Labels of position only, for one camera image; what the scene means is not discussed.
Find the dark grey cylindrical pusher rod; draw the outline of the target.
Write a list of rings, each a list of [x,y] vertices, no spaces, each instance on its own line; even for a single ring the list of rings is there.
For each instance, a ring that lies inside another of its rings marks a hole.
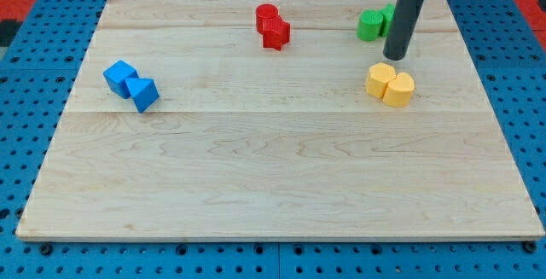
[[[383,55],[392,61],[407,53],[424,0],[397,0]]]

